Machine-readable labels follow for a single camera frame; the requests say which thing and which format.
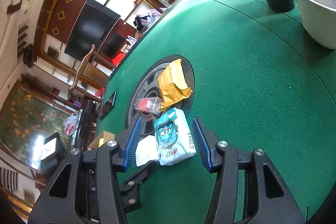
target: smartphone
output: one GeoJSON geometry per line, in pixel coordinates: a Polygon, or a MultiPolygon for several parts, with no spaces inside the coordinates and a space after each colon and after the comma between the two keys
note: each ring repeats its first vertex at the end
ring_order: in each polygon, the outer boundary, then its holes
{"type": "Polygon", "coordinates": [[[103,119],[107,113],[110,112],[110,110],[114,107],[116,102],[116,96],[117,92],[113,92],[113,94],[110,96],[110,98],[103,104],[100,112],[100,119],[103,119]]]}

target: black monitor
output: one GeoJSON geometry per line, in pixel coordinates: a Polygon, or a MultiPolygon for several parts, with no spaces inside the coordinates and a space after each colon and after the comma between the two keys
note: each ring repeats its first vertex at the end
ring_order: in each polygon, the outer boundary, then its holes
{"type": "Polygon", "coordinates": [[[96,51],[120,15],[95,0],[87,0],[72,29],[64,52],[82,60],[95,44],[96,51]]]}

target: white bin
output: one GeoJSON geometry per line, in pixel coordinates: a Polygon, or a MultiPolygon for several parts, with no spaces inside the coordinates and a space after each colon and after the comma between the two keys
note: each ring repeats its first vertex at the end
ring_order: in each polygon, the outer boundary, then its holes
{"type": "Polygon", "coordinates": [[[297,0],[302,24],[310,36],[327,48],[336,48],[336,0],[297,0]]]}

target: tissue pack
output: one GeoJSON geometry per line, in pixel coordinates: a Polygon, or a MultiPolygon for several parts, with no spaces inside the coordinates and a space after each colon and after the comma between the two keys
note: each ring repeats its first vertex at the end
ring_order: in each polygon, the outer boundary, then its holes
{"type": "Polygon", "coordinates": [[[172,108],[154,122],[161,165],[173,165],[196,154],[190,129],[181,109],[172,108]]]}

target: green table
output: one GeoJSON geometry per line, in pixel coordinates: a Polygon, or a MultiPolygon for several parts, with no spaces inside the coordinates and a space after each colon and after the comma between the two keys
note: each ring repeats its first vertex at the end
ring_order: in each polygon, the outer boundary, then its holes
{"type": "MultiPolygon", "coordinates": [[[[265,0],[181,0],[109,81],[105,100],[116,90],[116,104],[97,133],[124,129],[137,82],[169,55],[183,56],[194,70],[189,126],[199,115],[237,149],[262,148],[303,216],[308,208],[312,217],[336,179],[336,55],[305,31],[297,3],[276,14],[265,0]]],[[[243,208],[244,176],[239,175],[237,220],[243,208]]],[[[203,223],[215,177],[198,154],[159,166],[142,186],[143,207],[127,215],[129,222],[203,223]]]]}

